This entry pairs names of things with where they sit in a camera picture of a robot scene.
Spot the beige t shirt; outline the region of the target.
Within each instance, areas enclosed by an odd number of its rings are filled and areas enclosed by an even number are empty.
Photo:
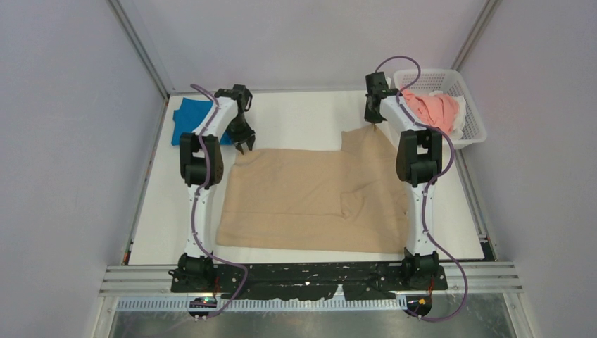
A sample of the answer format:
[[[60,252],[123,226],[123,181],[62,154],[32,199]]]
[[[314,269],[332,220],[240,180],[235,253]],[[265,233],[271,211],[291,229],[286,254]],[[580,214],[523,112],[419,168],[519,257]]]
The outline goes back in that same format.
[[[227,180],[221,246],[399,254],[408,197],[396,148],[377,127],[343,132],[336,151],[259,149]]]

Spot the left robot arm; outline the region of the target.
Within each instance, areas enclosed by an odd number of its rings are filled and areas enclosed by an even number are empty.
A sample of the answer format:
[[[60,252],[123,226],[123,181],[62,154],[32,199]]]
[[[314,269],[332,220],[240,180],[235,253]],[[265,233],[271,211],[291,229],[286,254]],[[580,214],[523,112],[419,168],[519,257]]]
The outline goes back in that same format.
[[[253,94],[247,86],[235,84],[230,89],[218,89],[213,94],[197,84],[191,87],[213,104],[198,127],[181,134],[179,144],[180,175],[190,195],[189,237],[200,255],[193,257],[183,253],[169,275],[177,287],[206,292],[214,290],[218,281],[216,261],[242,271],[242,283],[249,274],[246,266],[218,258],[208,250],[203,243],[206,236],[201,236],[199,231],[205,230],[211,221],[210,204],[225,171],[220,139],[228,134],[234,148],[244,154],[253,150],[256,132],[245,117],[253,101]]]

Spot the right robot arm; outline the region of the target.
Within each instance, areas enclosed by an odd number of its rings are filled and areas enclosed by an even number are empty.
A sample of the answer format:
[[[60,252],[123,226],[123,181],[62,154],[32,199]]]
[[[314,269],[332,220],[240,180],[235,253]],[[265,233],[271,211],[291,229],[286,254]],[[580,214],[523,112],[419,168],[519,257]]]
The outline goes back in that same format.
[[[383,72],[366,75],[365,85],[364,119],[372,124],[387,122],[399,135],[395,171],[408,197],[409,222],[399,276],[406,286],[419,289],[439,272],[437,244],[429,237],[435,182],[443,169],[443,137],[410,110]]]

